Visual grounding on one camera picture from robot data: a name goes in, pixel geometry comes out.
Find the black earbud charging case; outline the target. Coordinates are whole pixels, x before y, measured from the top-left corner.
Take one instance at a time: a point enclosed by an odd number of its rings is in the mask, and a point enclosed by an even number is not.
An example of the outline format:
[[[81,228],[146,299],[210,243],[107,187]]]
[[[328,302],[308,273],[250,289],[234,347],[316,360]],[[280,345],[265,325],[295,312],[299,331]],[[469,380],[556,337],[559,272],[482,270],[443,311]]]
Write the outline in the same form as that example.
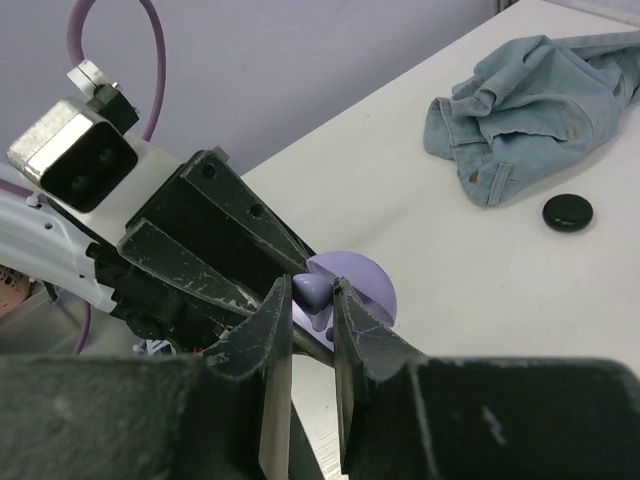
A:
[[[590,225],[594,218],[594,208],[583,196],[564,193],[547,200],[541,215],[545,224],[552,230],[574,233]]]

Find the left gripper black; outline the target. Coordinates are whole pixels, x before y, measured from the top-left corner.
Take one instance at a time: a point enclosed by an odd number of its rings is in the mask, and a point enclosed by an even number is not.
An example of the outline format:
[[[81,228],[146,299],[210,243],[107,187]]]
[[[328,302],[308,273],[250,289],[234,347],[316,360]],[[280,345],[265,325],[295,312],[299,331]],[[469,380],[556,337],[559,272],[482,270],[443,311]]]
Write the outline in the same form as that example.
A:
[[[90,222],[88,254],[139,337],[202,351],[264,303],[314,253],[229,166],[220,148],[187,162],[152,153]]]

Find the purple earbud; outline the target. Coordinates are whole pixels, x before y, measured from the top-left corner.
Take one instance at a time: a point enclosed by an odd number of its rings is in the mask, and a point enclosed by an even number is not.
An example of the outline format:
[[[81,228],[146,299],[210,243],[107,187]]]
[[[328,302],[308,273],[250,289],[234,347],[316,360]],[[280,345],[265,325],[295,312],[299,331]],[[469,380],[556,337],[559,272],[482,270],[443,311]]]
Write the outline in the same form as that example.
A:
[[[310,318],[314,331],[324,331],[332,312],[333,287],[328,280],[312,273],[292,278],[293,300]]]

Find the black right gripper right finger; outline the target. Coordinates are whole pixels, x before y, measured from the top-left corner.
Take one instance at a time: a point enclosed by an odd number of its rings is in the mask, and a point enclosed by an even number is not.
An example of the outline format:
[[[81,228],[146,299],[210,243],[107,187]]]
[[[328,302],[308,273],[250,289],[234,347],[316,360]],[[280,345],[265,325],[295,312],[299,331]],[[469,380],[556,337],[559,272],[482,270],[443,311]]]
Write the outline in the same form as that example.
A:
[[[601,358],[430,357],[334,284],[342,472],[352,479],[635,479],[639,381]]]

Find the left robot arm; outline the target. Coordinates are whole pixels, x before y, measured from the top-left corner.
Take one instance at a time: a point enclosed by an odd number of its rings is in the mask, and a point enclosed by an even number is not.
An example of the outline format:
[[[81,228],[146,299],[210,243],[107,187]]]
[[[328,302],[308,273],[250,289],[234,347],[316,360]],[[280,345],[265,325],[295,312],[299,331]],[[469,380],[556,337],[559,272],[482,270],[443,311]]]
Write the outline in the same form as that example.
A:
[[[1,196],[1,262],[124,321],[138,337],[201,351],[254,314],[311,248],[220,150],[177,160],[149,144],[43,153],[45,202]]]

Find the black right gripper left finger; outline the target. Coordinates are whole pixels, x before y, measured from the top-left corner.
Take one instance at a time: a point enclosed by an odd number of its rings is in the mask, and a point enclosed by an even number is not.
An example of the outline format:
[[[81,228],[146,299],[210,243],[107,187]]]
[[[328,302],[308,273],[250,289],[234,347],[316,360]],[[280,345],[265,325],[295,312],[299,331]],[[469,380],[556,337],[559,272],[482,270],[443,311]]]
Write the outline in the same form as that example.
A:
[[[199,354],[1,359],[5,479],[284,479],[292,286]]]

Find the purple earbud charging case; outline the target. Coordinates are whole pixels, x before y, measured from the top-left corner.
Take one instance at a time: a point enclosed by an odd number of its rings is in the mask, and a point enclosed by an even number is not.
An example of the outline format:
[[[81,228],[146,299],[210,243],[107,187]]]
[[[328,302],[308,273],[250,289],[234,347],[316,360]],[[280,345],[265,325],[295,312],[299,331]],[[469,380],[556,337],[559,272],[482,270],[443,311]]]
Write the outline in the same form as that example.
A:
[[[395,325],[397,317],[397,296],[391,278],[372,259],[349,251],[329,251],[311,256],[307,261],[307,271],[328,280],[332,285],[337,279],[348,280],[365,308],[387,327]],[[329,323],[324,331],[316,332],[310,318],[292,299],[292,319],[296,326],[311,335],[322,347],[334,349],[333,305]]]

